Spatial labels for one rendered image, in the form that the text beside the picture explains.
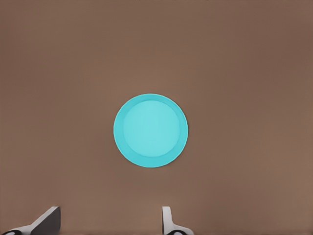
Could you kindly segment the blue plate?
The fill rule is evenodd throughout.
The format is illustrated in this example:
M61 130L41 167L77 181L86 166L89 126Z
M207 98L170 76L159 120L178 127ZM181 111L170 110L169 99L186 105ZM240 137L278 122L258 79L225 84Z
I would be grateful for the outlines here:
M113 136L129 162L146 168L165 166L184 150L189 134L183 109L160 94L140 94L118 110Z

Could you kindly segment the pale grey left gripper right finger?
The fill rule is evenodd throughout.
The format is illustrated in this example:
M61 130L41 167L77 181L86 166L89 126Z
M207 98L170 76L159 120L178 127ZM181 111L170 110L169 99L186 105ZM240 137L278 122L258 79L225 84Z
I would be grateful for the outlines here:
M171 208L162 207L162 234L163 235L194 235L194 232L186 227L176 225L172 220Z

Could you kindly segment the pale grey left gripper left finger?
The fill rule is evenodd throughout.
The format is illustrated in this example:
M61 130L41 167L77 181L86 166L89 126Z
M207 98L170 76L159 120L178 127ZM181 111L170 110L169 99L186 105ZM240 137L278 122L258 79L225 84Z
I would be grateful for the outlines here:
M61 208L53 206L32 224L13 228L1 235L58 235L61 229Z

